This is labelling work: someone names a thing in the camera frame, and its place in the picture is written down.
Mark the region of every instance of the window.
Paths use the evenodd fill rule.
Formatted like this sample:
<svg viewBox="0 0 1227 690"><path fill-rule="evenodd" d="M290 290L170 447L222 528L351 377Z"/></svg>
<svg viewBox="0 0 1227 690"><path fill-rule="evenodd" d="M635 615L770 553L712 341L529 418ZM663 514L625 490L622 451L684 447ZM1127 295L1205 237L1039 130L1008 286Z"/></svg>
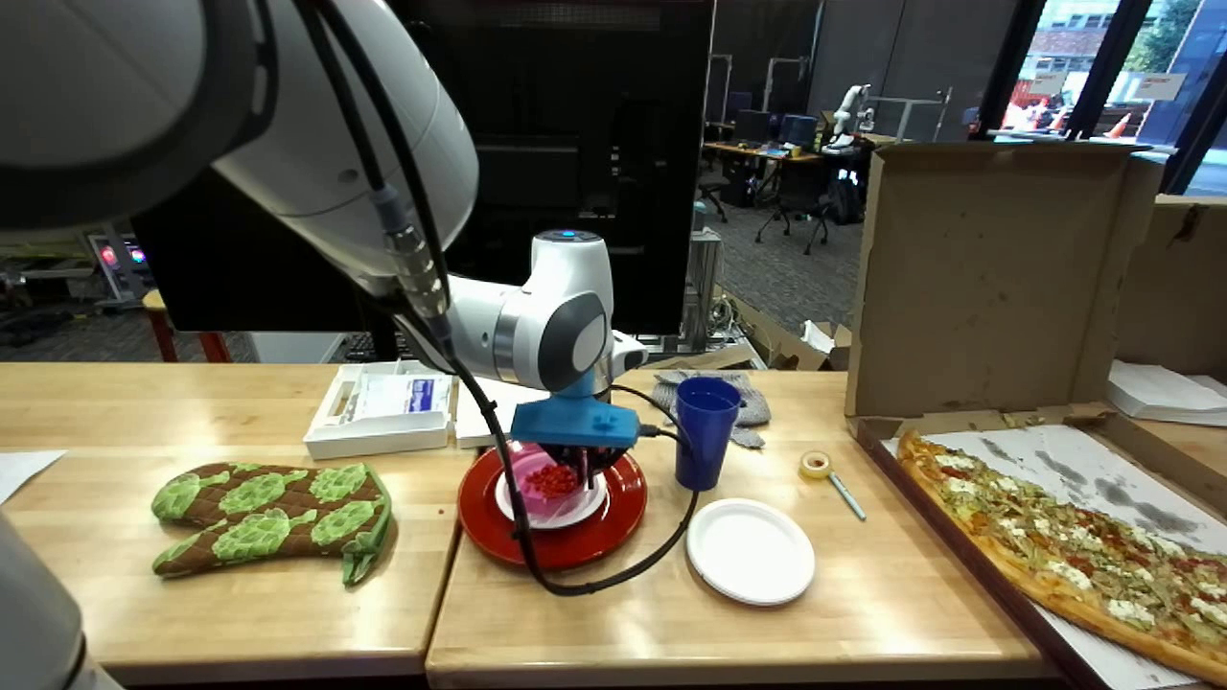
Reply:
<svg viewBox="0 0 1227 690"><path fill-rule="evenodd" d="M1089 64L1099 53L1116 0L1049 0L1043 3L1032 50L1008 97L999 130L1008 133L1067 133Z"/></svg>
<svg viewBox="0 0 1227 690"><path fill-rule="evenodd" d="M1183 193L1190 197L1227 197L1227 128L1220 128L1220 137L1200 156Z"/></svg>
<svg viewBox="0 0 1227 690"><path fill-rule="evenodd" d="M1227 0L1154 0L1091 137L1168 148L1216 70Z"/></svg>

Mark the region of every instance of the office chair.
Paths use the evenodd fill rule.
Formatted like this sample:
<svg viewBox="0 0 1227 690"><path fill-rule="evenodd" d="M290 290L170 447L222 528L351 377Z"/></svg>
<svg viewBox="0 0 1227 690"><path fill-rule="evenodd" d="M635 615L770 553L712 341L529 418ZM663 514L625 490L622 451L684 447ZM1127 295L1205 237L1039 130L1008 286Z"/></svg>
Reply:
<svg viewBox="0 0 1227 690"><path fill-rule="evenodd" d="M778 161L773 166L773 210L770 220L754 231L754 243L761 243L765 226L783 220L783 233L795 233L795 220L814 224L814 233L820 231L820 247L833 243L833 220L834 220L834 198L828 197L834 175L841 175L841 161L833 156L814 156L814 161Z"/></svg>

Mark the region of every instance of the wooden table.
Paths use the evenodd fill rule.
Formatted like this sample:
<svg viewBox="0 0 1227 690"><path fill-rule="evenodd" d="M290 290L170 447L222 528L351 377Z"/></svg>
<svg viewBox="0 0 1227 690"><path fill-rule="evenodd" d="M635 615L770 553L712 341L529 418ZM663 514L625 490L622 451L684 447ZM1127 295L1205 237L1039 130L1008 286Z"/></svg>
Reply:
<svg viewBox="0 0 1227 690"><path fill-rule="evenodd" d="M172 544L152 490L208 460L305 460L304 428L335 369L278 363L5 363L0 447L65 447L5 514L83 608L117 681L410 677L423 676L451 541L459 451L372 460L398 514L383 570L258 562L162 582Z"/></svg>
<svg viewBox="0 0 1227 690"><path fill-rule="evenodd" d="M1149 438L1177 447L1177 460L1154 451L1156 474L1177 482L1190 497L1216 511L1227 523L1227 428L1140 421Z"/></svg>
<svg viewBox="0 0 1227 690"><path fill-rule="evenodd" d="M736 605L690 570L684 550L606 594L551 597L462 537L427 665L430 681L1043 677L1039 649L851 440L845 383L846 377L754 371L754 387L773 414L761 433L765 447L728 447L719 486L700 497L758 497L810 533L815 582L802 602L783 608ZM805 451L833 458L869 523L855 523L833 486L799 478ZM609 562L581 569L581 578L653 553L686 501L669 478L669 440L641 440L634 458L649 474L643 528Z"/></svg>
<svg viewBox="0 0 1227 690"><path fill-rule="evenodd" d="M758 161L791 156L783 145L742 145L742 142L700 142L700 148L719 156L758 156Z"/></svg>

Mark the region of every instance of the pizza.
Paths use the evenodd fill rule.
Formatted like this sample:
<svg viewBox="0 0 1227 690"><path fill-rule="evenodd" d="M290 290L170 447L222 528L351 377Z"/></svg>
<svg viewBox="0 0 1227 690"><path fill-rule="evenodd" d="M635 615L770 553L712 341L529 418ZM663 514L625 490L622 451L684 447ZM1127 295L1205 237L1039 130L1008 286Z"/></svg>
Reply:
<svg viewBox="0 0 1227 690"><path fill-rule="evenodd" d="M1227 685L1227 555L1059 501L984 460L900 433L900 468L1043 608Z"/></svg>

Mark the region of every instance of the blue label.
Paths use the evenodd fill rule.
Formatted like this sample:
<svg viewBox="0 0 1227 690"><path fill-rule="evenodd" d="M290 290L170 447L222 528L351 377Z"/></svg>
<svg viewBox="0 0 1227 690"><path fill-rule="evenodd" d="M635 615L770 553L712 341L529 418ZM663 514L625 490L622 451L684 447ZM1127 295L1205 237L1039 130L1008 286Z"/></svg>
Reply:
<svg viewBox="0 0 1227 690"><path fill-rule="evenodd" d="M430 405L434 405L434 380L413 380L406 410L410 414L430 414Z"/></svg>

